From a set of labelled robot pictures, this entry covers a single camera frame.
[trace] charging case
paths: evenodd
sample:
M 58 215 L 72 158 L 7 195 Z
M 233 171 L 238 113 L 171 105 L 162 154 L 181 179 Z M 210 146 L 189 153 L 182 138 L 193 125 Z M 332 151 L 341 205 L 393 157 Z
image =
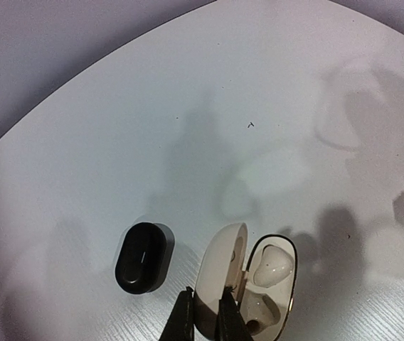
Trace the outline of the charging case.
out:
M 203 256 L 194 293 L 194 322 L 210 340 L 215 336 L 219 300 L 227 287 L 232 288 L 254 341 L 277 340 L 292 308 L 297 272 L 294 244 L 280 235 L 262 237 L 243 270 L 247 240 L 246 224 L 228 225 L 214 236 Z M 279 274 L 272 269 L 285 272 Z M 276 275 L 278 283 L 262 284 L 268 283 L 262 278 L 276 278 Z

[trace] earbud case lid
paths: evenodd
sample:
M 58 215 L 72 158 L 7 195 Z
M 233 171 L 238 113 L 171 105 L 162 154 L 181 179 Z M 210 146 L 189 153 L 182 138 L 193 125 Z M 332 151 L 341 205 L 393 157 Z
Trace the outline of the earbud case lid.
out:
M 251 329 L 251 335 L 255 341 L 277 340 L 292 307 L 297 270 L 297 253 L 293 243 L 288 238 L 279 235 L 267 235 L 261 238 L 253 247 L 244 271 L 247 240 L 246 224 L 228 225 L 212 238 L 203 256 L 194 293 L 194 323 L 199 332 L 209 340 L 214 339 L 219 300 L 226 287 L 233 289 L 232 294 L 239 303 L 240 314 L 247 327 Z M 255 285 L 253 278 L 258 268 L 262 267 L 261 270 L 267 270 L 267 264 L 261 265 L 262 256 L 265 255 L 265 259 L 270 258 L 270 255 L 264 253 L 267 246 L 280 248 L 286 254 L 287 266 L 289 266 L 289 261 L 292 262 L 289 276 L 269 288 Z M 260 300 L 265 299 L 265 301 L 260 301 L 263 305 L 268 305 L 270 302 L 277 312 L 275 315 L 278 315 L 272 320 L 273 325 L 265 330 L 254 330 L 256 315 L 261 315 L 256 314 L 256 306 L 259 306 L 259 303 L 253 301 L 256 296 Z

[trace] earbud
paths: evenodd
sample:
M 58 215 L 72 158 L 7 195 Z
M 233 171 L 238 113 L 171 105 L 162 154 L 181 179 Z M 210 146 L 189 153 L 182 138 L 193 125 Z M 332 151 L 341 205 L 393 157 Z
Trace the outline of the earbud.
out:
M 269 288 L 285 280 L 294 271 L 291 256 L 280 247 L 269 245 L 262 251 L 262 258 L 254 273 L 256 286 Z
M 251 335 L 276 325 L 281 319 L 280 309 L 268 295 L 248 292 L 241 308 L 243 306 L 246 308 L 246 328 Z

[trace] gray floor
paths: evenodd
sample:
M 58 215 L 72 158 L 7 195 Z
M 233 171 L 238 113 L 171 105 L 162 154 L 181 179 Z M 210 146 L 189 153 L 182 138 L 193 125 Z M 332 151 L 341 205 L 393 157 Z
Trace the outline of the gray floor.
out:
M 0 0 L 0 137 L 85 68 L 211 0 Z M 404 34 L 403 0 L 336 0 Z

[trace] round table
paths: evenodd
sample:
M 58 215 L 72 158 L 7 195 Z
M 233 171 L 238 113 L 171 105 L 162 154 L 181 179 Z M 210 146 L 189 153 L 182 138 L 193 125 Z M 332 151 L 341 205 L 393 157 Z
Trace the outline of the round table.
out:
M 114 267 L 141 221 L 176 245 L 133 296 Z M 220 0 L 53 93 L 0 140 L 0 340 L 157 340 L 233 222 L 249 249 L 296 244 L 280 340 L 404 340 L 404 36 L 328 1 Z

